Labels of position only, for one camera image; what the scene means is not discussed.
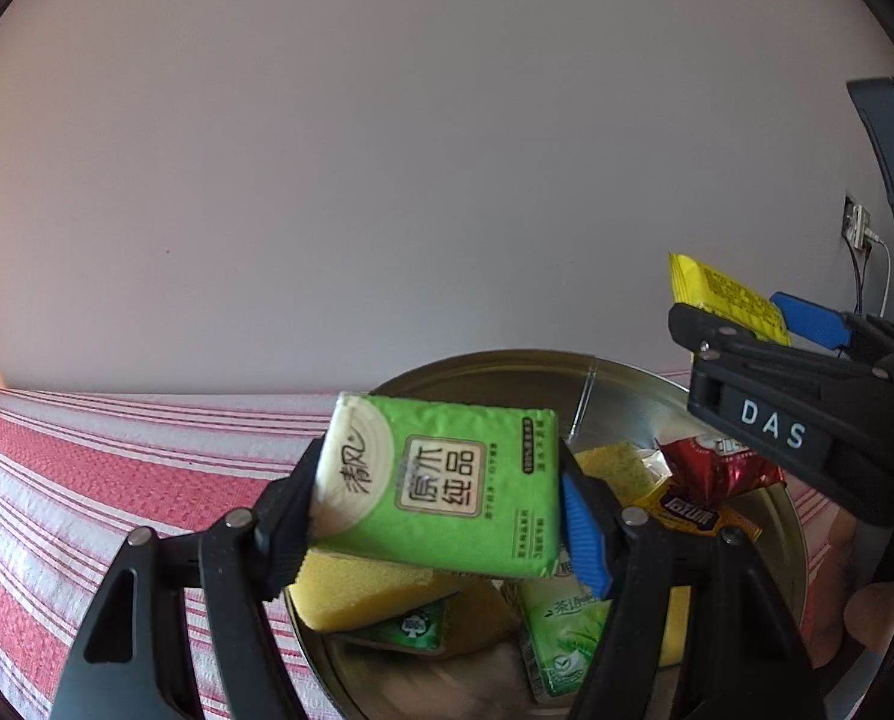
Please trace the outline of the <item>person's right hand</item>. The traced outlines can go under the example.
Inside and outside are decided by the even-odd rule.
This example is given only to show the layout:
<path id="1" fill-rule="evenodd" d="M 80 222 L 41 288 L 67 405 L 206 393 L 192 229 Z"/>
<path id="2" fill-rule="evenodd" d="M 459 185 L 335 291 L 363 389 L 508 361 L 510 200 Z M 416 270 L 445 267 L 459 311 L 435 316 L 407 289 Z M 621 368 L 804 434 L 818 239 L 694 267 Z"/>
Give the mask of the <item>person's right hand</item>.
<path id="1" fill-rule="evenodd" d="M 845 634 L 866 649 L 885 655 L 894 631 L 894 582 L 861 587 L 851 577 L 857 520 L 839 511 L 826 537 L 828 550 L 813 582 L 813 617 L 805 634 L 815 668 L 828 665 Z"/>

